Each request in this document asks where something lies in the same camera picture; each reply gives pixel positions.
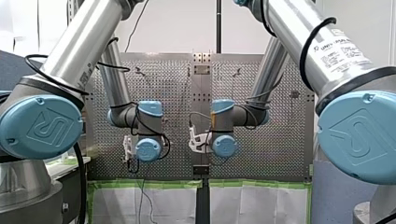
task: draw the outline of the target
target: robot logo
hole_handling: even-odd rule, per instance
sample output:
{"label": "robot logo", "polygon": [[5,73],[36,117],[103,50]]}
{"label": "robot logo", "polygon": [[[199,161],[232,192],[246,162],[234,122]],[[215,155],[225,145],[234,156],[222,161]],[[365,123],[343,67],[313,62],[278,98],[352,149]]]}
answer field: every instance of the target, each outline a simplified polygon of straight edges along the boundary
{"label": "robot logo", "polygon": [[330,132],[336,145],[355,165],[384,156],[389,148],[396,149],[395,140],[366,109],[332,126]]}
{"label": "robot logo", "polygon": [[54,147],[59,147],[72,126],[72,119],[53,109],[46,108],[38,114],[27,137]]}

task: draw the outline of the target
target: blue joint cap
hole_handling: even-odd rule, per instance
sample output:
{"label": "blue joint cap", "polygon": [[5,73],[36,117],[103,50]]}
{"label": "blue joint cap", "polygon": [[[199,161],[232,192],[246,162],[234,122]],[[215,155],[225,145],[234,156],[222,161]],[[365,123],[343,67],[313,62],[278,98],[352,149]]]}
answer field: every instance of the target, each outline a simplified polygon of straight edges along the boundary
{"label": "blue joint cap", "polygon": [[379,185],[396,184],[396,94],[354,91],[319,117],[318,140],[344,173]]}
{"label": "blue joint cap", "polygon": [[234,105],[235,105],[234,100],[214,100],[212,103],[212,113],[220,114],[229,109],[233,109]]}
{"label": "blue joint cap", "polygon": [[232,136],[224,134],[217,137],[215,141],[213,141],[212,149],[217,156],[222,158],[229,158],[233,154],[235,154],[237,144]]}
{"label": "blue joint cap", "polygon": [[77,142],[82,126],[80,111],[63,97],[37,95],[25,98],[0,118],[0,147],[21,159],[50,159]]}
{"label": "blue joint cap", "polygon": [[233,2],[242,7],[248,2],[248,0],[233,0]]}
{"label": "blue joint cap", "polygon": [[144,138],[136,144],[136,155],[140,161],[155,161],[160,156],[162,147],[154,139]]}
{"label": "blue joint cap", "polygon": [[114,124],[114,121],[113,121],[113,118],[112,118],[113,116],[111,115],[111,109],[109,109],[108,111],[107,111],[107,122],[111,125],[111,126],[116,126],[115,124]]}
{"label": "blue joint cap", "polygon": [[163,104],[160,101],[140,101],[138,109],[153,117],[163,116]]}

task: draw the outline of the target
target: white sheet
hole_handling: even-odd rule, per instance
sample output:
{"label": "white sheet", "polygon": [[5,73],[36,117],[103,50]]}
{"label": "white sheet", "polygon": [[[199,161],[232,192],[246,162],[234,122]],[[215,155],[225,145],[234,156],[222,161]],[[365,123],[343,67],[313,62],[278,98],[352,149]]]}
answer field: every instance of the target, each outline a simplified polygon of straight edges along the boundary
{"label": "white sheet", "polygon": [[[194,224],[196,189],[145,189],[159,224]],[[211,188],[211,223],[305,224],[307,189],[269,187]],[[140,189],[99,189],[94,194],[93,224],[138,224]],[[151,224],[143,197],[141,223]]]}

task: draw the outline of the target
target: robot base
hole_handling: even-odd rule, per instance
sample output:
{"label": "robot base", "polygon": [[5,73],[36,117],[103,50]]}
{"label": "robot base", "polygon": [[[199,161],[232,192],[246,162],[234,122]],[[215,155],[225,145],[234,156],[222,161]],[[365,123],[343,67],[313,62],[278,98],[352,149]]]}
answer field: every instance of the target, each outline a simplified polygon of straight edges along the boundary
{"label": "robot base", "polygon": [[62,184],[52,184],[49,193],[23,203],[16,203],[0,209],[0,220],[4,224],[62,224]]}

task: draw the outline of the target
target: pegboard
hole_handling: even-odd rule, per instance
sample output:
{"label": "pegboard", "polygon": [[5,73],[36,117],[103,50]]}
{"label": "pegboard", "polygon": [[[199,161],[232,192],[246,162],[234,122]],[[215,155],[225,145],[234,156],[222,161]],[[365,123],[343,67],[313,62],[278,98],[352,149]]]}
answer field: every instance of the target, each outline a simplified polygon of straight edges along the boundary
{"label": "pegboard", "polygon": [[[244,104],[250,95],[261,58],[253,55],[213,55],[214,100],[234,99],[236,103]],[[270,121],[255,131],[234,128],[239,150],[220,167],[211,168],[212,178],[309,180],[314,95],[301,81],[294,62],[289,61],[286,65],[282,81],[270,99]],[[222,164],[216,158],[214,163]]]}
{"label": "pegboard", "polygon": [[[191,67],[196,64],[193,55],[127,53],[121,54],[121,58],[123,65],[132,69],[125,74],[132,99],[163,102],[163,129],[172,142],[172,152],[165,160],[150,166],[141,164],[140,177],[193,179],[192,153],[188,146]],[[261,55],[212,55],[213,99],[233,98],[237,103],[243,103],[250,94],[261,60]],[[233,76],[238,69],[240,75]],[[300,96],[291,98],[291,91],[299,92]],[[272,97],[271,121],[256,131],[235,128],[240,145],[238,154],[221,167],[212,166],[210,177],[282,181],[309,178],[314,118],[312,94],[305,89],[296,66],[290,63]],[[107,123],[108,102],[98,73],[92,75],[89,99],[86,103],[90,108],[93,132],[87,133],[87,142],[92,142],[95,151],[89,178],[135,177],[127,172],[121,161],[123,136],[130,130],[114,128]]]}

